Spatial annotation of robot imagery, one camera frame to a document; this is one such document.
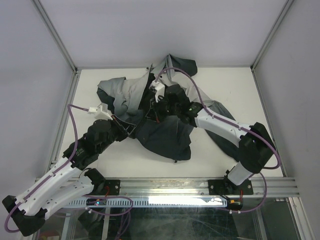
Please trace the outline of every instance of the floor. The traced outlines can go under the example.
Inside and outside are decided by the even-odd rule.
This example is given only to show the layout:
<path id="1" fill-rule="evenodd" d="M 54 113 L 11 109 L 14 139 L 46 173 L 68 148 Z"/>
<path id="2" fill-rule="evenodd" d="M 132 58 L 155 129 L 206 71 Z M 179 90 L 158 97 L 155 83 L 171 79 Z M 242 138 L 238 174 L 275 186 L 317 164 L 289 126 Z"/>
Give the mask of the floor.
<path id="1" fill-rule="evenodd" d="M 82 70 L 73 104 L 83 108 L 97 107 L 101 103 L 96 94 L 101 80 L 139 78 L 146 71 L 145 68 Z M 194 80 L 209 97 L 223 103 L 237 121 L 247 124 L 260 122 L 268 126 L 250 68 L 199 68 Z M 81 137 L 95 119 L 78 109 L 73 109 L 73 114 L 78 136 Z M 127 138 L 113 143 L 90 167 L 97 168 L 107 178 L 196 178 L 223 177 L 226 170 L 236 164 L 203 129 L 195 128 L 190 138 L 191 159 L 187 161 L 174 163 L 172 159 L 148 151 L 136 139 Z M 69 119 L 60 156 L 74 140 Z M 273 156 L 267 166 L 276 164 Z M 266 177 L 283 176 L 279 168 L 262 172 Z"/>

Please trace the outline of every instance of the gray wall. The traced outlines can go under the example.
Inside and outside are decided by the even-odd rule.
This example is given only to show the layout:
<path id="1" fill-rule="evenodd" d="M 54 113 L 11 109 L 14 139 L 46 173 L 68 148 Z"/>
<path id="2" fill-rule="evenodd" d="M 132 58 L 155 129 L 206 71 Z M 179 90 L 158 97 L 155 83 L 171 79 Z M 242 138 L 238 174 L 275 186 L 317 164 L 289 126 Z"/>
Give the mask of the gray wall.
<path id="1" fill-rule="evenodd" d="M 41 0 L 78 67 L 249 66 L 286 0 Z"/>
<path id="2" fill-rule="evenodd" d="M 296 0 L 256 69 L 281 158 L 320 238 L 320 1 Z"/>
<path id="3" fill-rule="evenodd" d="M 71 77 L 32 2 L 0 1 L 1 201 L 44 173 Z M 6 216 L 0 204 L 0 239 L 14 239 Z"/>

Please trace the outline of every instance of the garment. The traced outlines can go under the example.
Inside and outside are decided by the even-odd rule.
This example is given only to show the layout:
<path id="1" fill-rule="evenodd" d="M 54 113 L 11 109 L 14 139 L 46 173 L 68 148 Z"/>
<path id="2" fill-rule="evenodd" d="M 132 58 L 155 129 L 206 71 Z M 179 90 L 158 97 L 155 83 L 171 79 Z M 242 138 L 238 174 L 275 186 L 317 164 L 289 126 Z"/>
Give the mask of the garment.
<path id="1" fill-rule="evenodd" d="M 101 81 L 98 84 L 97 94 L 101 102 L 108 104 L 108 109 L 113 114 L 126 122 L 138 125 L 133 137 L 137 138 L 145 148 L 176 161 L 189 160 L 191 158 L 189 135 L 193 127 L 184 124 L 177 116 L 167 117 L 161 123 L 146 120 L 142 111 L 139 110 L 142 98 L 145 96 L 150 83 L 162 69 L 167 67 L 180 68 L 190 76 L 198 72 L 194 60 L 178 58 L 169 54 L 155 67 L 152 65 L 141 78 L 126 79 L 126 77 L 118 77 Z M 161 75 L 159 82 L 167 86 L 179 84 L 184 89 L 190 102 L 200 102 L 195 86 L 181 72 L 169 70 Z M 234 119 L 220 102 L 210 99 L 201 89 L 199 91 L 207 107 L 218 114 Z M 213 132 L 206 132 L 222 151 L 235 158 L 238 148 L 233 143 Z"/>

